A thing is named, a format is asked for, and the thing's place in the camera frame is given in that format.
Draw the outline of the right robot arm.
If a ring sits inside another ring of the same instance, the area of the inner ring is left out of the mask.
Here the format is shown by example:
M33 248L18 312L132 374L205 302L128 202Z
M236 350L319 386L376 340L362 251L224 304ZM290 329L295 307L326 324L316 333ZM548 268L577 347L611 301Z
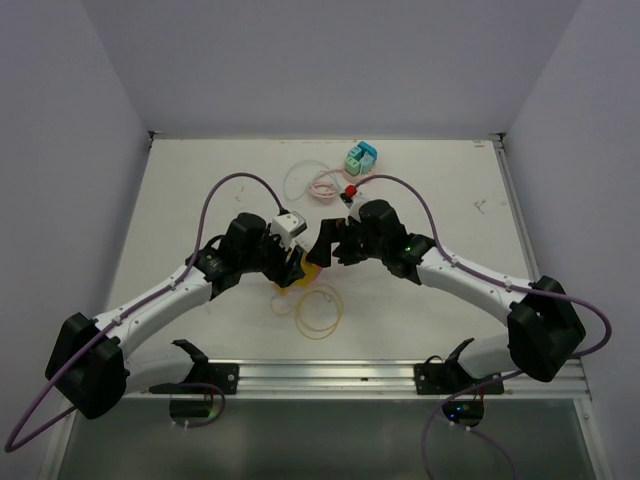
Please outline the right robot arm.
M322 268L333 260L349 266L376 259L392 275L449 293L501 322L505 332L466 339L444 361L426 367L428 381L446 391L468 392L515 370L550 382L586 336L558 281L543 276L518 285L506 278L497 286L488 270L475 277L441 254L434 239L408 232L385 200L354 204L347 218L323 220L307 259Z

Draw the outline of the pink plug adapter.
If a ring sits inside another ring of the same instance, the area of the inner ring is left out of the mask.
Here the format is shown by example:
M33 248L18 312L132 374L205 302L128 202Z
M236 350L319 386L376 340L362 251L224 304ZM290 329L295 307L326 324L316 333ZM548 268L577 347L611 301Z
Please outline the pink plug adapter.
M318 276L320 275L320 273L322 272L322 268L318 267L316 265L313 264L305 264L303 267L305 276L303 278L303 280L307 283L310 284L312 282L314 282Z

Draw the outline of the yellow cube socket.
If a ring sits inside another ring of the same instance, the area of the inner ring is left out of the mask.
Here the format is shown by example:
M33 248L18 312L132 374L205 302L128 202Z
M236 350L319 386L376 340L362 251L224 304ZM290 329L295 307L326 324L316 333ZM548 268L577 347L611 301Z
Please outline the yellow cube socket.
M287 287L280 287L277 284L273 283L272 284L272 288L274 290L274 292L278 295L286 295L290 290L292 289L296 289L296 288L306 288L308 287L310 284L307 284L303 278L305 276L303 267L305 264L311 264L307 261L307 253L304 253L301 259L301 269L303 271L303 276L300 279L296 279L291 285L287 286Z

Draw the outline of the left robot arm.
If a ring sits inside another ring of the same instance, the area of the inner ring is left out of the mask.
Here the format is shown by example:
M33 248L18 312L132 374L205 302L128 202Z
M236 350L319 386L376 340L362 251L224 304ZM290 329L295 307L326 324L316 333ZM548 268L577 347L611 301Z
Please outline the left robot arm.
M62 325L47 380L87 419L111 410L126 394L155 388L202 391L213 378L208 359L193 343L173 341L160 360L136 350L183 314L235 287L242 275L261 273L280 287L303 278L304 249L297 237L302 216L282 211L266 222L241 213L225 234L209 240L169 278L131 302L93 319L76 313Z

